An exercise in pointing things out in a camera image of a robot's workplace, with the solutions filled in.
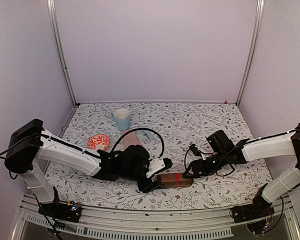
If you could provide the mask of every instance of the black mount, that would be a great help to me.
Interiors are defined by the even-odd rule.
[[[33,170],[32,162],[40,146],[43,145],[40,141],[43,129],[43,121],[33,119],[12,133],[9,148],[19,141],[21,142],[6,153],[4,165],[9,171],[15,174],[24,174],[28,170]]]
[[[60,219],[69,221],[72,223],[78,223],[81,217],[82,208],[81,206],[76,207],[76,204],[73,202],[71,204],[61,203],[59,201],[58,191],[53,187],[54,199],[52,203],[40,204],[38,213],[46,215],[53,219]]]
[[[242,223],[258,218],[263,218],[275,213],[271,203],[268,203],[262,197],[262,191],[267,184],[262,186],[254,196],[251,204],[234,206],[230,210],[230,216],[233,217],[235,223]]]

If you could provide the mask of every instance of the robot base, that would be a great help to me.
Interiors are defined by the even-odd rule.
[[[72,223],[78,223],[81,217],[81,204],[75,204],[74,202],[61,203],[59,202],[59,195],[57,189],[53,187],[54,190],[54,200],[52,203],[40,204],[38,213],[41,215],[46,215],[53,219],[65,220]]]
[[[254,219],[263,218],[275,213],[272,205],[262,209],[256,208],[256,205],[251,203],[242,206],[234,206],[230,210],[230,215],[233,217],[235,223],[242,223]]]

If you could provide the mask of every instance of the black cable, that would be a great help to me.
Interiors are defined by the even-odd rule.
[[[10,176],[10,178],[11,178],[12,180],[15,180],[15,179],[17,179],[18,174],[16,174],[15,176],[12,176],[12,175],[11,175],[11,171],[9,171],[9,176]]]
[[[37,202],[37,204],[38,204],[38,206],[39,206],[39,209],[41,210],[41,212],[42,212],[42,214],[43,214],[45,220],[47,220],[47,222],[49,223],[49,225],[52,227],[52,229],[53,229],[53,234],[55,235],[55,237],[56,237],[57,239],[63,240],[63,238],[59,235],[59,233],[58,233],[58,231],[57,231],[55,225],[52,224],[52,222],[51,222],[51,221],[49,220],[49,218],[47,217],[47,215],[46,215],[46,213],[45,213],[45,210],[44,210],[44,208],[42,207],[41,203],[39,202],[37,196],[36,196],[36,195],[34,195],[34,196],[35,196],[35,200],[36,200],[36,202]]]
[[[183,161],[183,163],[184,163],[184,170],[185,171],[187,171],[187,164],[186,164],[186,159],[187,159],[187,155],[188,155],[188,153],[189,153],[189,151],[190,151],[191,149],[189,148],[186,152],[185,152],[185,155],[184,155],[184,161]],[[188,176],[191,176],[191,177],[193,177],[194,175],[193,174],[191,174],[191,173],[187,173],[188,174]]]
[[[276,221],[276,223],[273,225],[273,227],[270,228],[269,230],[265,230],[263,233],[255,234],[255,235],[263,235],[263,234],[266,234],[266,233],[272,231],[272,230],[279,224],[279,222],[280,222],[280,220],[281,220],[281,218],[282,218],[282,216],[283,216],[283,214],[284,214],[284,208],[285,208],[284,199],[283,199],[282,197],[280,197],[280,198],[281,198],[281,202],[282,202],[282,208],[281,208],[281,213],[280,213],[280,216],[279,216],[278,221]]]
[[[225,175],[219,175],[218,174],[218,171],[215,172],[215,174],[219,177],[226,177],[226,176],[229,176],[230,174],[232,174],[236,169],[234,168],[234,166],[232,166],[232,164],[230,164],[230,167],[232,168],[231,172],[225,174]]]
[[[39,137],[40,134],[33,134],[33,135],[29,135],[26,136],[24,138],[22,138],[21,140],[17,141],[15,144],[13,144],[11,147],[9,147],[8,149],[4,150],[3,152],[0,152],[0,159],[6,159],[5,157],[3,157],[2,155],[9,152],[11,149],[13,149],[15,146],[19,145],[20,143],[22,143],[24,140],[31,138],[31,137]]]
[[[165,143],[164,143],[164,140],[163,140],[163,138],[161,137],[161,135],[160,135],[159,133],[157,133],[155,130],[152,130],[152,129],[146,128],[146,127],[139,127],[139,128],[131,129],[131,130],[127,131],[126,133],[124,133],[124,134],[123,134],[123,135],[115,142],[115,144],[113,145],[113,147],[112,147],[112,149],[111,149],[111,151],[110,151],[110,154],[113,153],[113,151],[115,150],[115,148],[117,147],[117,145],[120,143],[120,141],[121,141],[125,136],[127,136],[127,135],[130,134],[130,133],[133,133],[133,132],[136,132],[136,131],[142,131],[142,130],[152,132],[152,133],[154,133],[155,135],[157,135],[157,136],[159,137],[159,139],[160,139],[160,141],[161,141],[162,151],[161,151],[161,153],[160,153],[160,155],[159,155],[158,158],[161,158],[161,157],[163,156],[163,154],[164,154],[164,151],[165,151]]]
[[[219,163],[215,166],[215,169],[218,170],[218,168],[220,167],[220,165],[223,163],[223,161],[226,159],[226,157],[232,153],[234,150],[237,150],[238,148],[241,148],[244,144],[241,144],[239,146],[234,147],[233,149],[231,149],[220,161]]]
[[[234,216],[231,213],[232,213],[232,208],[229,211],[229,216],[232,217],[232,218],[234,218]]]

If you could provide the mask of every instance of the red stripe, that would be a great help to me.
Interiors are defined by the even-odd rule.
[[[175,181],[176,181],[176,187],[179,187],[179,175],[178,173],[175,174]]]

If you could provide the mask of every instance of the brown box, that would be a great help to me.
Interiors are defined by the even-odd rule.
[[[162,188],[186,188],[194,182],[193,178],[184,178],[183,173],[166,173],[156,176]]]

